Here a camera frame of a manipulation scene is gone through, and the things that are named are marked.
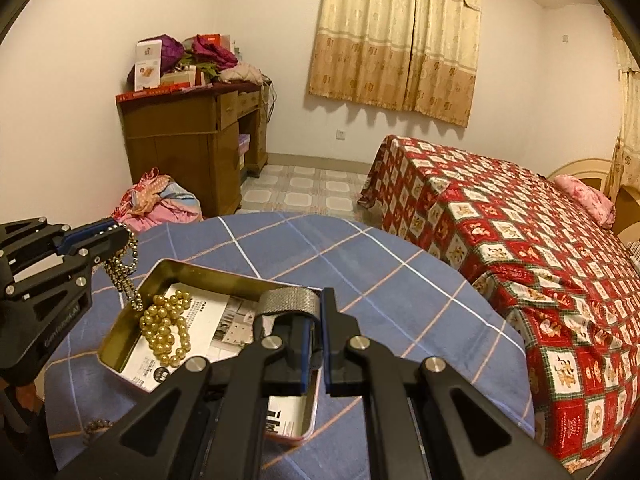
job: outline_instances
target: beige curtain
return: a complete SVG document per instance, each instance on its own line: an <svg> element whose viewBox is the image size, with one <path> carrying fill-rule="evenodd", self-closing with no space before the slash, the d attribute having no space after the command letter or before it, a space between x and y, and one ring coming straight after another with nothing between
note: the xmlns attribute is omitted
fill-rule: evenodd
<svg viewBox="0 0 640 480"><path fill-rule="evenodd" d="M324 0L308 91L467 126L480 0Z"/></svg>
<svg viewBox="0 0 640 480"><path fill-rule="evenodd" d="M613 22L611 29L618 58L622 120L604 192L615 202L623 186L640 192L640 69Z"/></svg>

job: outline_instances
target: silver screw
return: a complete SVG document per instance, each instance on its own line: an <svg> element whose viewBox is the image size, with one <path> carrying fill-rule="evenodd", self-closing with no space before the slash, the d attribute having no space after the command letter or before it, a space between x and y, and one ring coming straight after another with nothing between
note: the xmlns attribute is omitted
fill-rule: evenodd
<svg viewBox="0 0 640 480"><path fill-rule="evenodd" d="M205 366L207 366L207 360L200 356L192 357L184 364L184 366L190 372L201 372L204 370Z"/></svg>
<svg viewBox="0 0 640 480"><path fill-rule="evenodd" d="M356 350L366 350L371 345L371 341L368 337L364 337L363 335L355 335L351 339L349 339L349 346L351 348L355 348Z"/></svg>
<svg viewBox="0 0 640 480"><path fill-rule="evenodd" d="M424 362L424 366L428 371L439 374L447 367L447 364L442 357L429 357Z"/></svg>
<svg viewBox="0 0 640 480"><path fill-rule="evenodd" d="M268 335L262 340L262 346L267 350L277 350L282 346L282 339L276 335Z"/></svg>

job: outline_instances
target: purple bag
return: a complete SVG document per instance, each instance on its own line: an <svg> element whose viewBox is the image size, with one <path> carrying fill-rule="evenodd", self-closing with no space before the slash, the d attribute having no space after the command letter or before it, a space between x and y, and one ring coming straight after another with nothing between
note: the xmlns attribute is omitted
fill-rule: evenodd
<svg viewBox="0 0 640 480"><path fill-rule="evenodd" d="M200 36L196 36L196 39L193 40L191 50L197 60L215 63L219 72L227 68L233 68L238 64L238 58L226 48L217 46L216 44L203 44Z"/></svg>
<svg viewBox="0 0 640 480"><path fill-rule="evenodd" d="M162 40L162 57L160 61L160 75L164 75L167 72L170 72L175 65L182 59L184 56L184 47L182 43L178 40L174 40L171 36L163 34L162 36L156 36L155 38L146 38L146 40L141 41L149 41L149 40ZM127 83L133 85L134 81L134 70L135 66L131 68L131 72L129 72L129 76L127 77Z"/></svg>

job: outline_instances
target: red checkered bedspread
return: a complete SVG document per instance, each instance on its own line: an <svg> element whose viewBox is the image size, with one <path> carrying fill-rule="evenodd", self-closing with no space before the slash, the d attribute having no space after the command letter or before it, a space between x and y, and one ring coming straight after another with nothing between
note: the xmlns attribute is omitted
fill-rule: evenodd
<svg viewBox="0 0 640 480"><path fill-rule="evenodd" d="M459 270L522 335L536 439L570 470L605 456L638 396L640 277L626 249L516 164L382 143L360 203Z"/></svg>

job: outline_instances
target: baseboard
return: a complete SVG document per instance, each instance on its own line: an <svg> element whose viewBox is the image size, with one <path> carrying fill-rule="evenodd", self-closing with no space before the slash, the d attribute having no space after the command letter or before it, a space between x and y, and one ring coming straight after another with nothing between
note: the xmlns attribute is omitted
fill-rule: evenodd
<svg viewBox="0 0 640 480"><path fill-rule="evenodd" d="M287 155L287 153L270 153L269 164L301 166L302 168L318 168L318 170L346 171L347 173L362 174L368 174L371 168L371 164L368 162L324 158L322 156Z"/></svg>

